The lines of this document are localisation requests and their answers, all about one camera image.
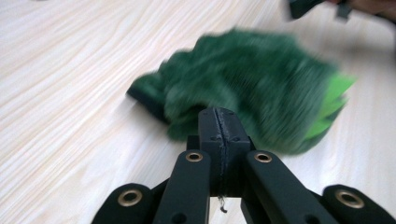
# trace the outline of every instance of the green fabric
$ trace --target green fabric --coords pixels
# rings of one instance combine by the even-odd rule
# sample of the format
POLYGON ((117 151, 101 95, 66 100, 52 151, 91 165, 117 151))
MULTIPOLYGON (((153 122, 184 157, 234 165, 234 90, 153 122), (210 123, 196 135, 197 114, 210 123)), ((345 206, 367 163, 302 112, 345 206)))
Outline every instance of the green fabric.
POLYGON ((298 154, 317 144, 340 112, 342 80, 291 35, 231 30, 201 37, 131 88, 163 105, 172 139, 197 134, 198 112, 216 106, 237 114, 257 148, 298 154))

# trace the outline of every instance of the fuzzy texture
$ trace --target fuzzy texture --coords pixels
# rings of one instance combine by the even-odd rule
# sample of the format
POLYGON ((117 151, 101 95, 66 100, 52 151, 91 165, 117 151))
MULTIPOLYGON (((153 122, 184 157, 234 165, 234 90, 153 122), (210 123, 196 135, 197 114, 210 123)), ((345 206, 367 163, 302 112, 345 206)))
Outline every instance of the fuzzy texture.
POLYGON ((200 110, 223 107, 237 114, 257 148, 298 154, 324 136, 340 111, 321 118, 330 122, 324 130, 310 132, 335 75, 333 65, 310 56, 291 35, 231 30, 176 52, 128 92, 163 108, 172 139, 197 134, 200 110))

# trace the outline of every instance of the green furry object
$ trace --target green furry object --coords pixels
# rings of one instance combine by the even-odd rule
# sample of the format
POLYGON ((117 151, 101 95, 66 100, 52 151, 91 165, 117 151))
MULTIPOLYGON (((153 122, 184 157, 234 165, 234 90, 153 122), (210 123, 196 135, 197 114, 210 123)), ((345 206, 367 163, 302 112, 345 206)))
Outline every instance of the green furry object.
POLYGON ((202 109, 223 107, 237 114, 257 148, 299 154, 330 129, 352 83, 291 35, 233 29, 176 52, 128 94, 169 124, 172 139, 197 134, 202 109))

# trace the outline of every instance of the light wooden table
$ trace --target light wooden table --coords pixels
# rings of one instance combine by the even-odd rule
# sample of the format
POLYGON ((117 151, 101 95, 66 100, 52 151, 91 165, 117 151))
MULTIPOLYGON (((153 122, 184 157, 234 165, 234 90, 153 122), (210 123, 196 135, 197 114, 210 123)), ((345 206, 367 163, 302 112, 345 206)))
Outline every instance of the light wooden table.
MULTIPOLYGON (((0 2, 0 223, 90 223, 126 183, 167 178, 184 143, 125 97, 132 81, 204 33, 288 32, 358 78, 346 109, 311 151, 282 157, 309 188, 360 189, 396 216, 394 29, 322 5, 287 21, 284 1, 0 2)), ((244 223, 216 199, 210 223, 244 223)))

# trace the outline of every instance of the green fur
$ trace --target green fur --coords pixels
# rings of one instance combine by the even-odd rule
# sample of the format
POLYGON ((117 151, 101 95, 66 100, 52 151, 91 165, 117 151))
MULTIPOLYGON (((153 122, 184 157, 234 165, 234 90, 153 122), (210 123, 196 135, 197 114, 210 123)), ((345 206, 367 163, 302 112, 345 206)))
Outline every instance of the green fur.
POLYGON ((298 154, 324 136, 345 103, 336 74, 291 35, 231 30, 201 37, 132 88, 163 105, 173 139, 197 134, 198 112, 216 106, 237 114, 257 148, 298 154))

